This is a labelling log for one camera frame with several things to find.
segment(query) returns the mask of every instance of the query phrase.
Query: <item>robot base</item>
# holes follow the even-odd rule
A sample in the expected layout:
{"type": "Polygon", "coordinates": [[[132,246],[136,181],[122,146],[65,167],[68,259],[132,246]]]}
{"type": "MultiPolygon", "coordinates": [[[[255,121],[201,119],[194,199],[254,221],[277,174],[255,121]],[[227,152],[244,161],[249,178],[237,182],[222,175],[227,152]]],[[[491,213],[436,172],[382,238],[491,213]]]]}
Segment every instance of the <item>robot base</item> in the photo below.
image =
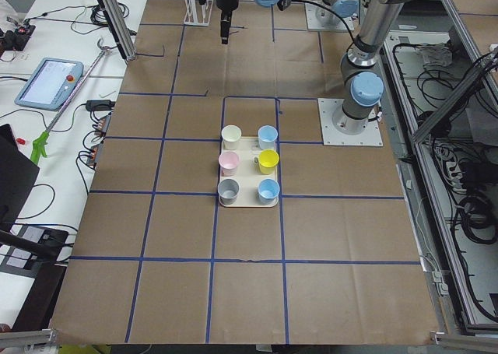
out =
{"type": "MultiPolygon", "coordinates": [[[[309,31],[332,31],[335,33],[345,33],[348,31],[341,21],[338,21],[336,25],[332,23],[323,24],[323,22],[317,18],[317,8],[318,7],[315,5],[306,4],[306,22],[309,31]]],[[[351,17],[344,18],[344,20],[348,23],[350,30],[353,31],[355,27],[352,24],[351,17]]]]}
{"type": "MultiPolygon", "coordinates": [[[[368,122],[365,130],[359,135],[346,135],[332,124],[332,115],[342,105],[343,99],[318,99],[320,112],[321,136],[324,145],[339,146],[383,146],[381,131],[376,121],[368,122]]],[[[375,117],[372,110],[370,117],[375,117]]]]}

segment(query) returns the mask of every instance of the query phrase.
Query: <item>white tray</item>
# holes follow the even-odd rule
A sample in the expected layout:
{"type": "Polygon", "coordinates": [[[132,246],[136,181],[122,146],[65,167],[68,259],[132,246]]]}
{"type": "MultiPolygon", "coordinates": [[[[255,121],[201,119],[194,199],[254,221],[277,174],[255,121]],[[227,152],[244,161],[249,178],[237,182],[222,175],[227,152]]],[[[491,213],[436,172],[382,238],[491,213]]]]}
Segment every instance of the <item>white tray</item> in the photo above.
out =
{"type": "MultiPolygon", "coordinates": [[[[227,151],[223,144],[221,151],[227,151]]],[[[254,159],[259,156],[259,153],[261,153],[258,138],[246,136],[240,138],[239,147],[232,152],[238,154],[240,158],[240,165],[237,168],[237,172],[231,177],[224,177],[220,172],[219,181],[234,179],[239,184],[239,194],[237,200],[233,204],[224,205],[222,202],[220,202],[220,204],[227,208],[271,208],[272,206],[277,205],[277,202],[279,202],[278,197],[267,205],[263,205],[258,198],[258,185],[261,181],[264,179],[274,179],[275,181],[278,181],[278,166],[273,173],[264,175],[259,170],[258,163],[254,161],[254,159]]]]}

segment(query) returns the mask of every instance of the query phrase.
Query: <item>blue cup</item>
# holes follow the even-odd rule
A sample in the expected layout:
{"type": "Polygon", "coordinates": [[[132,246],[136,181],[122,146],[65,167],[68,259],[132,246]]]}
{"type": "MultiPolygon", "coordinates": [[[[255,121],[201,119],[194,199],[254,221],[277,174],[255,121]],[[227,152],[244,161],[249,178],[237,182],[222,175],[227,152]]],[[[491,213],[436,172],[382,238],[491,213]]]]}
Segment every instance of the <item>blue cup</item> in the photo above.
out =
{"type": "Polygon", "coordinates": [[[275,142],[279,137],[279,133],[273,126],[263,126],[258,130],[258,142],[259,147],[262,150],[265,149],[275,149],[275,142]]]}
{"type": "Polygon", "coordinates": [[[273,179],[264,179],[258,186],[259,201],[263,205],[271,204],[279,196],[279,193],[279,183],[273,179]]]}

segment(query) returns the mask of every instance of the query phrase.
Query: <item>tablet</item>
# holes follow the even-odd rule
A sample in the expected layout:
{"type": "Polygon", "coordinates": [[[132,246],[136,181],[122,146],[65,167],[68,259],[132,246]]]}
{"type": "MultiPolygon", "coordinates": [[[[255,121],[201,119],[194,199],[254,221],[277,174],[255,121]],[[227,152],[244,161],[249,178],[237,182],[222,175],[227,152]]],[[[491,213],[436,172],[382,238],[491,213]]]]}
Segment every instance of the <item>tablet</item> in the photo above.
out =
{"type": "Polygon", "coordinates": [[[14,102],[22,107],[57,110],[68,99],[82,74],[81,62],[44,58],[14,102]]]}

